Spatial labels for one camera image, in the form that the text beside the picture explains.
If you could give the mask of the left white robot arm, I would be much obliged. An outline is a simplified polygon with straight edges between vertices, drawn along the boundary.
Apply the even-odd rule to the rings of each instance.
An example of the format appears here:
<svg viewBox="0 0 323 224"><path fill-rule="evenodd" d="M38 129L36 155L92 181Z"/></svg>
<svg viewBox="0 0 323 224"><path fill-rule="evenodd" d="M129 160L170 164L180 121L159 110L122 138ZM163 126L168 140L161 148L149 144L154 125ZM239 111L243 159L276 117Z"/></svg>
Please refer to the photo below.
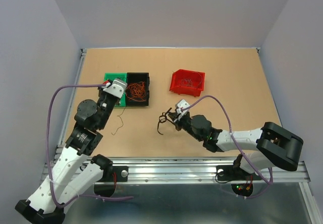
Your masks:
<svg viewBox="0 0 323 224"><path fill-rule="evenodd" d="M81 164L92 154L102 139L102 130L115 105L124 94L117 85L100 85L98 101L83 100L74 116L75 125L62 153L38 189L15 209L30 223L63 223L67 210L96 181L112 176L112 161L97 155L74 177Z"/></svg>

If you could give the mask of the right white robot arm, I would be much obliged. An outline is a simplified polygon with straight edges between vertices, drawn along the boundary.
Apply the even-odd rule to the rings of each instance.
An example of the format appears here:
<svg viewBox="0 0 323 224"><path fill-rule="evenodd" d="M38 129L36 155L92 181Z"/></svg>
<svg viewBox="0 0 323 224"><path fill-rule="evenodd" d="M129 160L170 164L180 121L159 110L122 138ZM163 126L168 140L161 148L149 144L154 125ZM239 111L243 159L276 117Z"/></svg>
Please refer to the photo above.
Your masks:
<svg viewBox="0 0 323 224"><path fill-rule="evenodd" d="M239 179L274 166L290 172L298 168L303 140L273 122L254 130L229 132L214 128L203 115L168 115L176 130L184 130L210 152L251 150L251 154L239 154L232 168L225 170Z"/></svg>

